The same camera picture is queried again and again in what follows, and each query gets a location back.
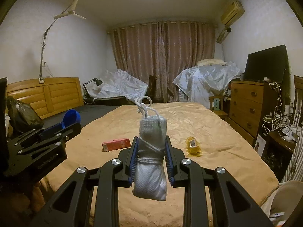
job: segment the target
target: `fan blade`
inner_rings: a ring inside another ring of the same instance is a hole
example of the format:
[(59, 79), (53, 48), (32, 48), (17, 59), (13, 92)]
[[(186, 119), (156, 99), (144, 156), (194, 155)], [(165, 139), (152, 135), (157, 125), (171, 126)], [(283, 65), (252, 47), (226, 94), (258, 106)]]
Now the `fan blade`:
[(69, 10), (75, 10), (78, 0), (73, 0)]
[(78, 15), (78, 14), (76, 14), (76, 13), (74, 13), (73, 15), (74, 15), (74, 16), (77, 16), (77, 17), (79, 17), (79, 18), (81, 18), (81, 19), (86, 19), (86, 18), (84, 18), (84, 17), (82, 17), (82, 16), (80, 16), (80, 15)]
[(59, 15), (54, 16), (54, 19), (59, 19), (59, 18), (68, 16), (68, 15), (69, 15), (68, 13), (61, 13), (61, 14), (59, 14)]

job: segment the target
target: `white fan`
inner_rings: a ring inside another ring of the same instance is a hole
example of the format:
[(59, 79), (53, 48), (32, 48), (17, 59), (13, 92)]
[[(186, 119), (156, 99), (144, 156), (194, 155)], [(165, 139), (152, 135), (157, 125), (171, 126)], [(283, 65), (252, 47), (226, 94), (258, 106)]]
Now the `white fan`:
[(59, 15), (54, 16), (54, 19), (59, 19), (59, 18), (68, 16), (68, 15), (74, 15), (74, 16), (77, 16), (77, 17), (79, 17), (81, 19), (86, 19), (86, 18), (84, 18), (84, 17), (82, 17), (82, 16), (80, 16), (80, 15), (78, 15), (78, 14), (75, 13), (77, 2), (78, 2), (78, 0), (73, 0), (72, 4), (66, 9), (68, 11), (67, 12), (64, 11), (65, 13), (63, 12), (63, 13), (61, 13)]

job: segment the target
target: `red box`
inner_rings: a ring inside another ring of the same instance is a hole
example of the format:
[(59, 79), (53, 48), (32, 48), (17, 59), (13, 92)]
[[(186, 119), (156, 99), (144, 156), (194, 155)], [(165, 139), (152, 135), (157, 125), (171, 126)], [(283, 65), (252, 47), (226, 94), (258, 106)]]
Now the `red box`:
[(102, 143), (103, 152), (108, 152), (121, 148), (129, 148), (130, 146), (131, 146), (131, 142), (129, 141), (128, 138), (122, 138), (122, 139), (117, 139), (117, 140), (112, 140), (109, 142)]

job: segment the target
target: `yellow crumpled package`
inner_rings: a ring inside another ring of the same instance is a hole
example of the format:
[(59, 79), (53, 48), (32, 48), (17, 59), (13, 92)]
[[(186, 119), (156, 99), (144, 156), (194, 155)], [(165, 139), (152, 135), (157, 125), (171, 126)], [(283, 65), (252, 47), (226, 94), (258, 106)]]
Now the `yellow crumpled package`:
[(185, 140), (185, 143), (186, 143), (186, 151), (188, 152), (188, 155), (187, 155), (188, 157), (202, 156), (202, 150), (200, 148), (200, 143), (195, 138), (190, 136)]

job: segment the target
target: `mattress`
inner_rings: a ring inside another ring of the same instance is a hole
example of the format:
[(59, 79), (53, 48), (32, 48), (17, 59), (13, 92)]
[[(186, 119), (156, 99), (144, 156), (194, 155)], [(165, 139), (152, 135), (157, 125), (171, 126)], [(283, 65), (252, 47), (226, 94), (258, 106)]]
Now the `mattress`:
[[(193, 136), (201, 144), (203, 154), (191, 159), (205, 168), (226, 168), (259, 205), (278, 185), (274, 173), (248, 142), (204, 106), (198, 103), (161, 103), (152, 107), (168, 119), (167, 135), (173, 147), (182, 149), (187, 156), (185, 139)], [(119, 150), (102, 152), (102, 142), (119, 138), (132, 141), (139, 134), (141, 118), (142, 114), (137, 113), (135, 105), (121, 106), (85, 126), (81, 134), (66, 143), (68, 158), (43, 179), (42, 192), (47, 195), (57, 190), (80, 166), (93, 169), (116, 158)], [(163, 202), (136, 198), (132, 187), (119, 188), (120, 226), (182, 226), (184, 189), (169, 185), (166, 201)], [(206, 192), (212, 226), (207, 188)], [(94, 212), (95, 197), (94, 194), (92, 217), (98, 214)]]

